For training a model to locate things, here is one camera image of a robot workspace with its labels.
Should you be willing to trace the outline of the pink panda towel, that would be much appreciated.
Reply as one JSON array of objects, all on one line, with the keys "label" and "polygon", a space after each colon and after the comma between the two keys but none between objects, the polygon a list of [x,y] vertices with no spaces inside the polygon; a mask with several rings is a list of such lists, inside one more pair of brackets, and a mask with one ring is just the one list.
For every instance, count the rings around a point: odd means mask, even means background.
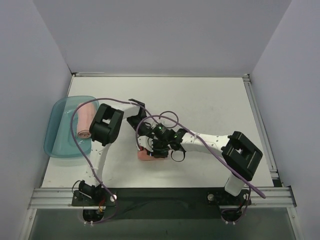
[{"label": "pink panda towel", "polygon": [[137,158],[140,161],[145,161],[145,162],[148,162],[148,161],[163,161],[163,160],[166,159],[166,158],[163,158],[163,157],[151,156],[151,155],[148,154],[148,151],[146,149],[139,150],[137,152]]}]

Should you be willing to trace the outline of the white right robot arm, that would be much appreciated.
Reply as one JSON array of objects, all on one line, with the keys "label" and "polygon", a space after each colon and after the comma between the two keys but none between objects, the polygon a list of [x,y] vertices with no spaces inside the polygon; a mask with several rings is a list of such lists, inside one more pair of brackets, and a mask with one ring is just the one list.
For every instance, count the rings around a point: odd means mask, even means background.
[{"label": "white right robot arm", "polygon": [[152,149],[157,157],[164,152],[197,152],[213,155],[230,175],[224,185],[221,198],[224,203],[233,205],[240,199],[240,192],[247,185],[250,190],[265,199],[266,195],[251,184],[256,170],[262,160],[262,151],[243,133],[234,131],[231,135],[209,135],[196,133],[186,128],[177,131],[159,123],[152,128],[155,143]]}]

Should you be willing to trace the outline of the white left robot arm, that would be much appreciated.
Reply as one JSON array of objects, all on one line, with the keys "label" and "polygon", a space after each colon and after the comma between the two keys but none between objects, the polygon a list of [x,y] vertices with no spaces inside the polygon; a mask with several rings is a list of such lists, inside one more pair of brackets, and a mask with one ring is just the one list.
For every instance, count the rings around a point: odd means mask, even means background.
[{"label": "white left robot arm", "polygon": [[107,153],[119,136],[123,120],[137,133],[138,151],[142,152],[143,156],[154,152],[152,128],[147,123],[141,123],[149,113],[144,103],[135,99],[116,100],[117,106],[102,103],[95,107],[95,101],[96,99],[93,99],[81,103],[73,114],[78,117],[77,136],[90,138],[92,143],[89,157],[80,150],[87,160],[88,170],[78,185],[79,193],[90,206],[97,205],[107,194],[102,174]]}]

